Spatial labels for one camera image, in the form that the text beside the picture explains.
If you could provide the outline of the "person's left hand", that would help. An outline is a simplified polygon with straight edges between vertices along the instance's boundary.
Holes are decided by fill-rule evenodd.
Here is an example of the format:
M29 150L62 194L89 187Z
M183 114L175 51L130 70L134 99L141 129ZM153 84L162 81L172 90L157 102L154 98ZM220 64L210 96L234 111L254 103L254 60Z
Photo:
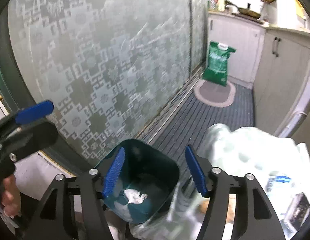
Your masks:
M15 175L12 174L3 180L2 205L4 213L14 218L21 211L21 195L16 185Z

